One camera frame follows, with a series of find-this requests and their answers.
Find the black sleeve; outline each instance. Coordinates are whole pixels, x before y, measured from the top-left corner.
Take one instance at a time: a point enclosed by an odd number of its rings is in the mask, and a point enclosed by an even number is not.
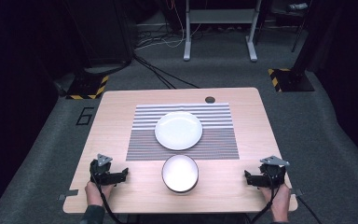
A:
[[[99,205],[89,205],[81,218],[80,224],[103,224],[104,208]]]

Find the person's left hand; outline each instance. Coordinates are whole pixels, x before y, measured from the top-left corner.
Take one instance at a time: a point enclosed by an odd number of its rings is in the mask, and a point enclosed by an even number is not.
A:
[[[109,198],[110,192],[112,191],[114,185],[106,185],[101,186],[101,190],[103,191],[106,200]],[[87,205],[99,205],[103,206],[103,199],[101,198],[100,191],[98,191],[97,186],[89,181],[84,188],[87,194]]]

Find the placemat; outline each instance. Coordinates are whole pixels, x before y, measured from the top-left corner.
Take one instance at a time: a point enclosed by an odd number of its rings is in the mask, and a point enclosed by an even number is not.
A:
[[[157,122],[175,111],[191,113],[200,120],[202,137],[195,146],[176,151],[158,142]],[[229,104],[137,105],[126,161],[166,161],[173,155],[187,155],[194,160],[238,160]]]

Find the white plate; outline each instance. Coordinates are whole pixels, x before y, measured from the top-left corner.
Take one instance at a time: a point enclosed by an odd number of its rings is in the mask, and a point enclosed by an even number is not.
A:
[[[190,157],[175,155],[165,161],[162,167],[162,180],[173,192],[186,194],[196,187],[199,168]]]
[[[172,112],[158,121],[155,135],[164,147],[183,150],[199,142],[202,136],[202,125],[196,116],[188,112]]]

